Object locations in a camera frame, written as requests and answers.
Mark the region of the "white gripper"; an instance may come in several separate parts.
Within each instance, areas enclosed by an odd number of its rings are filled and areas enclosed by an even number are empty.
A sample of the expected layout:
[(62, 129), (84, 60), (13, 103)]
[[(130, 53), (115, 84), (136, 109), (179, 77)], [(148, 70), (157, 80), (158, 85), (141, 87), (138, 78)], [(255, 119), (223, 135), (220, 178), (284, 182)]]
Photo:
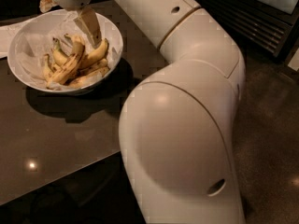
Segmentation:
[(96, 48), (102, 41), (102, 35), (94, 9), (87, 6), (90, 2), (91, 0), (40, 0), (39, 9), (42, 13), (46, 13), (59, 5), (65, 10), (77, 10), (78, 15), (74, 22)]

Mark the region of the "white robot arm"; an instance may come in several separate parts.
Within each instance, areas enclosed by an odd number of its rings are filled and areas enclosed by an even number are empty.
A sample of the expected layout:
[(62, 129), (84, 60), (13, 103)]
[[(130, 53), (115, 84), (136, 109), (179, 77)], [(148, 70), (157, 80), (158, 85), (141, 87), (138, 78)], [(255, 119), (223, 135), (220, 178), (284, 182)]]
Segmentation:
[(246, 68), (194, 0), (115, 0), (167, 60), (125, 101), (121, 154), (147, 224), (246, 224), (232, 134)]

